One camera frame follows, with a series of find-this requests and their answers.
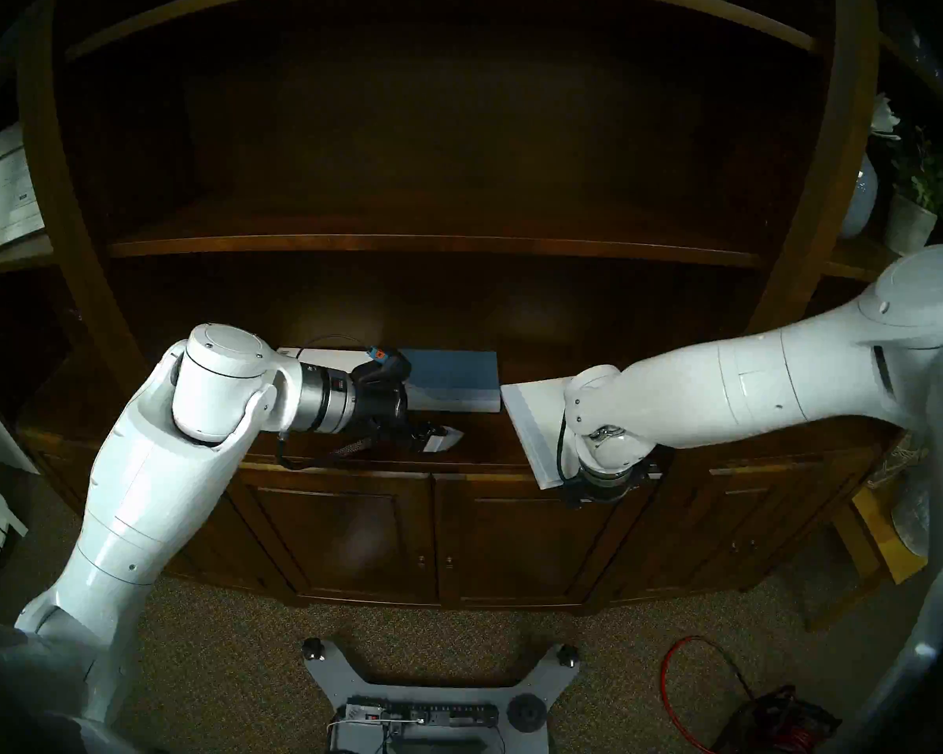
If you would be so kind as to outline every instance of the black caster wheel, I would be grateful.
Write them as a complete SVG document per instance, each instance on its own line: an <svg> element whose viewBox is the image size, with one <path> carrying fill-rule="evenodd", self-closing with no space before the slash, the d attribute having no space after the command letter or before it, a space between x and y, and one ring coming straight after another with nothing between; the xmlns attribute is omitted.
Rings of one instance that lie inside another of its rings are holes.
<svg viewBox="0 0 943 754"><path fill-rule="evenodd" d="M518 695L507 706L507 721L518 732L537 732L547 718L548 709L534 695Z"/></svg>
<svg viewBox="0 0 943 754"><path fill-rule="evenodd" d="M301 651L303 652L303 658L309 661L325 658L325 645L319 637L309 637L301 643Z"/></svg>
<svg viewBox="0 0 943 754"><path fill-rule="evenodd" d="M563 668L575 668L580 664L580 652L576 650L576 646L562 646L555 655Z"/></svg>

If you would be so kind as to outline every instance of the red cable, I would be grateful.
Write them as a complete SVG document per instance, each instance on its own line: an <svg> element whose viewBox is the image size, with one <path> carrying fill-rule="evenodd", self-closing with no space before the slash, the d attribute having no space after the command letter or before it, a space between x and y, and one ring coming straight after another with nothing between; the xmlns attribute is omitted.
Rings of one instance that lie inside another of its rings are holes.
<svg viewBox="0 0 943 754"><path fill-rule="evenodd" d="M728 655L728 653L725 652L721 646L718 646L717 643L710 641L710 639L706 639L701 635L688 635L687 637L680 639L674 644L674 646L671 646L670 650L668 650L667 655L664 657L664 661L660 664L660 698L664 701L664 710L667 711L667 715L671 717L671 721L674 723L674 726L678 728L678 732L685 736L686 741L695 746L695 748L697 748L699 751L704 752L704 754L718 754L708 746L703 746L702 743L699 742L698 738L685 729L685 725L681 723L678 715L674 712L674 709L671 708L671 701L668 700L667 697L667 668L671 663L671 657L674 657L674 652L676 652L681 646L683 646L685 643L690 643L691 641L703 641L705 643L709 643L709 646L712 646L715 648L715 650L720 652L721 655L723 655L723 659L726 659L727 664L730 666L731 670L736 673L737 679L741 682L742 686L744 686L744 691L747 693L747 696L751 700L754 700L754 695L748 688L747 682L745 682L743 675L740 675L737 664L735 664L733 659L730 659L730 655Z"/></svg>

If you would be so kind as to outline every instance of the blue book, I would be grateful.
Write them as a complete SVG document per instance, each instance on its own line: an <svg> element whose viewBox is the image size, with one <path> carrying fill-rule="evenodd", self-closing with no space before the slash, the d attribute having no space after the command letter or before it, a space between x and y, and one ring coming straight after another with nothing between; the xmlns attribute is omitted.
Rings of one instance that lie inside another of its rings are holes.
<svg viewBox="0 0 943 754"><path fill-rule="evenodd" d="M500 370L495 351L401 349L412 363L405 382L409 410L499 413Z"/></svg>

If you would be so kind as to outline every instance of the white flower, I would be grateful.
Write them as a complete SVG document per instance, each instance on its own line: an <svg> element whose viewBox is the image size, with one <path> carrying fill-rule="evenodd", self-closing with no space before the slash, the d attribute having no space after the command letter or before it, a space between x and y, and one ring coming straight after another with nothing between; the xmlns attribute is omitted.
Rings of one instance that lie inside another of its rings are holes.
<svg viewBox="0 0 943 754"><path fill-rule="evenodd" d="M878 93L873 100L873 118L870 120L870 134L887 140L900 140L894 134L894 128L901 119L891 111L891 102L886 93Z"/></svg>

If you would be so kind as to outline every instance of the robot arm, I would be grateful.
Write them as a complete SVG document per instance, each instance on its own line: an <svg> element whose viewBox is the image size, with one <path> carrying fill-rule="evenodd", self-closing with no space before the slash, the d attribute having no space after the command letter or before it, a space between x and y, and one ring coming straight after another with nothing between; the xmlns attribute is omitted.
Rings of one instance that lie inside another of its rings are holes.
<svg viewBox="0 0 943 754"><path fill-rule="evenodd" d="M943 347L943 245L899 259L856 300L761 335L671 351L566 387L563 467L607 485L655 445L738 440L836 415L925 425Z"/></svg>
<svg viewBox="0 0 943 754"><path fill-rule="evenodd" d="M82 682L71 715L114 718L152 584L209 517L259 431L351 430L422 450L459 440L449 427L412 426L407 362L390 350L372 357L346 373L217 324L196 327L165 353L98 451L66 568L16 622L71 655L74 668L59 668Z"/></svg>

